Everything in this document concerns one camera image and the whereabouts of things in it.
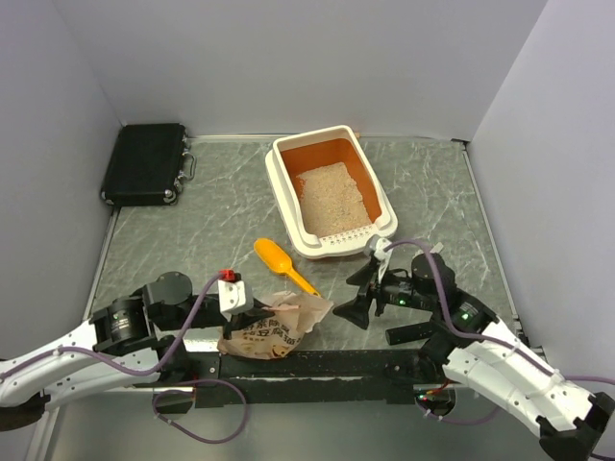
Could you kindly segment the pink cat litter bag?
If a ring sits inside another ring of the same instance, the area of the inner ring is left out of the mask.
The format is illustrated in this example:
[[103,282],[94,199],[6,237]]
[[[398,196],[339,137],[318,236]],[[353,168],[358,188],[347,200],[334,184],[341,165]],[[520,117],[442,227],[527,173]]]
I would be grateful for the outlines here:
[[285,358],[333,307],[332,301],[305,292],[278,292],[264,302],[273,316],[233,331],[230,339],[220,337],[221,353],[257,360]]

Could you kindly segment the yellow plastic litter scoop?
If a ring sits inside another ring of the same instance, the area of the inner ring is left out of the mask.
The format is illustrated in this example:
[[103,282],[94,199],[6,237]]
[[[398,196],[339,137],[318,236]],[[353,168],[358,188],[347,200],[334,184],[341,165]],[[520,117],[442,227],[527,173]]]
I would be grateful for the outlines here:
[[259,238],[254,243],[254,251],[271,272],[289,278],[304,292],[320,297],[320,293],[297,272],[291,257],[276,242]]

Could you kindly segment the white orange litter box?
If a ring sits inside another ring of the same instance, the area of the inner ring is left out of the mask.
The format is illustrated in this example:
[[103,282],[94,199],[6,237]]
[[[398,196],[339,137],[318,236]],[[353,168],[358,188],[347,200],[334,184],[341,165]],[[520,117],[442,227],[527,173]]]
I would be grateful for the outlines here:
[[346,125],[276,139],[265,169],[294,250],[308,259],[360,253],[392,237],[397,215]]

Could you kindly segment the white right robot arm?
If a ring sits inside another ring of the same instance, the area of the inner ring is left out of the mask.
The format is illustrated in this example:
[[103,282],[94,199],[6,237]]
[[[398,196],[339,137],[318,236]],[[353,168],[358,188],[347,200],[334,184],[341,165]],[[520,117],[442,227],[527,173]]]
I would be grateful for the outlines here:
[[372,256],[347,282],[357,295],[333,313],[361,329],[388,305],[430,312],[424,324],[385,333],[389,345],[424,340],[423,378],[446,378],[490,400],[524,424],[553,460],[593,456],[614,400],[578,386],[541,359],[494,311],[457,287],[440,254],[419,254],[408,270],[391,270]]

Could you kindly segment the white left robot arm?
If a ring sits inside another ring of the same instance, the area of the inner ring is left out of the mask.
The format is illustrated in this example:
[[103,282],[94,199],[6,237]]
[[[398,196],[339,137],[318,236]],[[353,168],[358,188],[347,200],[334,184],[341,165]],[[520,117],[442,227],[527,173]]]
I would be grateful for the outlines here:
[[177,386],[193,374],[184,337],[221,328],[224,338],[273,317],[234,271],[194,294],[190,278],[167,272],[95,311],[61,338],[1,363],[1,428],[39,421],[72,400],[118,387]]

